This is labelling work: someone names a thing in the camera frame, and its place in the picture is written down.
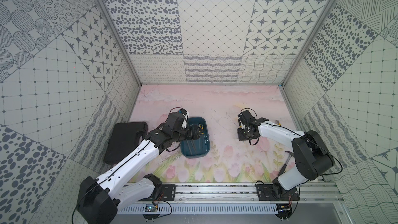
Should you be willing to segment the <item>teal plastic storage box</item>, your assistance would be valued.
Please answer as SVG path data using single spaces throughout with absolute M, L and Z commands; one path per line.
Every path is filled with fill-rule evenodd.
M 202 150 L 200 151 L 199 148 L 199 140 L 188 140 L 188 136 L 186 137 L 185 140 L 181 141 L 181 145 L 180 145 L 180 151 L 181 153 L 189 159 L 194 159 L 194 158 L 200 158 L 203 157 L 205 155 L 207 155 L 207 153 L 210 151 L 210 140 L 209 140 L 209 133 L 208 133 L 208 128 L 207 128 L 207 124 L 204 118 L 202 117 L 192 117 L 189 118 L 188 120 L 188 124 L 189 124 L 189 130 L 188 133 L 191 133 L 190 130 L 190 125 L 191 124 L 200 124 L 200 125 L 204 125 L 205 127 L 205 134 L 203 134 L 202 136 Z

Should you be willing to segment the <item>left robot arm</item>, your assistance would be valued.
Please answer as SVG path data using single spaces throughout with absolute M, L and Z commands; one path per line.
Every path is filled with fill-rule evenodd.
M 157 207 L 163 197 L 163 183 L 158 177 L 148 174 L 137 183 L 127 185 L 127 182 L 174 143 L 198 140 L 202 135 L 202 124 L 190 124 L 189 113 L 174 108 L 166 121 L 149 131 L 115 167 L 97 178 L 89 176 L 81 183 L 74 212 L 88 224 L 109 224 L 121 209 L 142 199 L 151 200 Z

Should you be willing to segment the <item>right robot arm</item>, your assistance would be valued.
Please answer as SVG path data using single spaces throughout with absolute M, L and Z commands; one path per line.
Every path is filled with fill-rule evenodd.
M 257 119 L 247 108 L 237 117 L 239 123 L 237 133 L 240 141 L 255 140 L 254 145 L 257 145 L 260 138 L 267 138 L 292 150 L 291 156 L 295 160 L 295 166 L 273 180 L 275 191 L 288 191 L 307 181 L 313 181 L 335 165 L 334 156 L 315 131 L 294 131 L 266 118 Z

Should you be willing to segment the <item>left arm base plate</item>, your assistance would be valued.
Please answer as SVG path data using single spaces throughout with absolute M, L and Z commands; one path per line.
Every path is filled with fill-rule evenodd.
M 176 185 L 175 184 L 163 184 L 160 187 L 155 187 L 152 195 L 143 199 L 143 201 L 174 201 L 176 195 Z

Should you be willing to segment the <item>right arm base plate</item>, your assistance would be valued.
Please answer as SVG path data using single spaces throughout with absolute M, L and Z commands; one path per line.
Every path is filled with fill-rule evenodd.
M 272 184 L 255 184 L 259 201 L 299 201 L 300 194 L 296 187 L 284 190 Z

